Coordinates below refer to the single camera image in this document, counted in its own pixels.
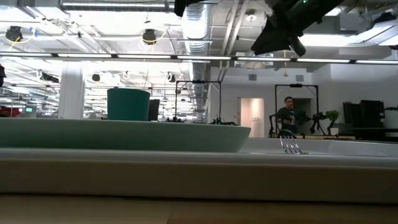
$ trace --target white column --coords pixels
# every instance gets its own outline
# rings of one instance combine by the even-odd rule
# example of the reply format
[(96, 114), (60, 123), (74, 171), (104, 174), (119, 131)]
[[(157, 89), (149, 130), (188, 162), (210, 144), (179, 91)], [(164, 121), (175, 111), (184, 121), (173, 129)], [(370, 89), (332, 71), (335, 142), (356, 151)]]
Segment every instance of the white column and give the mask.
[(58, 118), (83, 119), (85, 79), (82, 64), (63, 63)]

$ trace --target dark t-shirt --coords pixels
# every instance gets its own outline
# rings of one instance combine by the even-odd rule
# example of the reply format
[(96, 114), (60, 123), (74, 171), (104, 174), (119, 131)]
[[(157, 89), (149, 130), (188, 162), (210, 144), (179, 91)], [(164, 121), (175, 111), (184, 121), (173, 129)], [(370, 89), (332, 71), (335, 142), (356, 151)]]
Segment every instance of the dark t-shirt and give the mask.
[(287, 129), (295, 134), (297, 133), (296, 112), (293, 109), (286, 107), (279, 109), (277, 119), (282, 121), (282, 129)]

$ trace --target potted plant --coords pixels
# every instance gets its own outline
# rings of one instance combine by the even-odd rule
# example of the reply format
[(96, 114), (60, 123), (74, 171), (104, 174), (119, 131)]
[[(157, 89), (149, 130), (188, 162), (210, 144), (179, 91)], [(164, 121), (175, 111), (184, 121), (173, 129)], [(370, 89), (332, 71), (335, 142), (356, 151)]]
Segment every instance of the potted plant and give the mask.
[(337, 110), (330, 110), (330, 111), (326, 112), (326, 114), (325, 114), (326, 118), (328, 118), (331, 121), (330, 125), (327, 129), (329, 135), (333, 135), (333, 136), (338, 135), (338, 132), (339, 132), (338, 128), (333, 128), (333, 126), (335, 125), (336, 120), (338, 119), (339, 115), (340, 115), (340, 112)]

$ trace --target ceiling light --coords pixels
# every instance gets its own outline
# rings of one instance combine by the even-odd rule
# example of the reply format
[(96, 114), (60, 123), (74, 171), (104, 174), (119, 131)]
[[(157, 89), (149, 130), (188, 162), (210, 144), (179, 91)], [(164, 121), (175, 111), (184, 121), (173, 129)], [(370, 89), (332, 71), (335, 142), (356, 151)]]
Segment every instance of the ceiling light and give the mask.
[(248, 22), (255, 21), (257, 19), (256, 12), (257, 12), (257, 10), (255, 10), (255, 9), (248, 9), (245, 13), (246, 21), (248, 21)]
[(65, 2), (62, 6), (93, 6), (93, 7), (145, 7), (145, 8), (153, 8), (153, 7), (165, 7), (164, 4), (143, 4), (143, 3), (113, 3), (113, 2), (104, 2), (104, 3), (91, 3), (91, 2)]
[(357, 60), (356, 63), (371, 64), (371, 65), (398, 65), (398, 60)]
[(255, 62), (289, 62), (289, 58), (267, 58), (267, 57), (238, 57), (240, 61), (255, 61)]
[(330, 34), (305, 34), (299, 39), (304, 46), (312, 47), (343, 47), (352, 42), (351, 36)]
[(58, 54), (59, 57), (94, 57), (94, 58), (110, 58), (110, 54)]
[(177, 56), (178, 59), (182, 60), (231, 60), (231, 57), (224, 56)]
[(1, 52), (0, 56), (16, 56), (16, 57), (51, 57), (46, 53), (19, 53), (19, 52)]
[(171, 59), (169, 55), (118, 55), (119, 58)]
[(349, 63), (349, 60), (343, 59), (313, 59), (313, 58), (298, 58), (298, 62), (318, 62), (318, 63)]

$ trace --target metal frame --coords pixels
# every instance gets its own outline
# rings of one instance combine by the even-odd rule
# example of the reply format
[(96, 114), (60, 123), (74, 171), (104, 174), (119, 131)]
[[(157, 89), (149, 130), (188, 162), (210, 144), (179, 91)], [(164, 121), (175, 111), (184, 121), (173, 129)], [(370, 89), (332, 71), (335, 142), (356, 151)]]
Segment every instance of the metal frame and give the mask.
[(221, 102), (221, 97), (222, 97), (222, 95), (221, 95), (221, 82), (220, 81), (202, 81), (202, 80), (175, 81), (175, 113), (174, 113), (175, 117), (177, 117), (177, 102), (178, 102), (177, 97), (178, 97), (178, 84), (179, 83), (192, 83), (192, 84), (218, 83), (219, 86), (220, 86), (220, 91), (219, 91), (219, 93), (220, 93), (220, 108), (219, 108), (219, 113), (218, 114), (221, 117), (221, 104), (222, 104), (222, 102)]
[[(317, 95), (316, 95), (316, 98), (317, 98), (317, 114), (319, 113), (319, 86), (318, 85), (303, 85), (303, 84), (289, 84), (289, 85), (287, 85), (287, 84), (283, 84), (283, 85), (275, 85), (275, 114), (277, 114), (278, 113), (278, 94), (277, 94), (277, 91), (278, 91), (278, 86), (288, 86), (288, 87), (290, 87), (290, 88), (303, 88), (303, 87), (315, 87), (315, 89), (316, 89), (316, 91), (317, 91)], [(277, 128), (278, 127), (278, 119), (277, 119), (277, 117), (275, 117), (275, 128)]]
[(97, 54), (97, 53), (68, 53), (68, 52), (0, 52), (2, 57), (37, 58), (49, 60), (100, 60), (100, 61), (160, 61), (175, 62), (192, 61), (239, 61), (239, 62), (286, 62), (286, 63), (335, 63), (353, 65), (398, 65), (398, 60), (362, 60), (362, 59), (333, 59), (333, 58), (283, 58), (283, 57), (237, 57), (219, 55), (170, 55), (170, 54)]

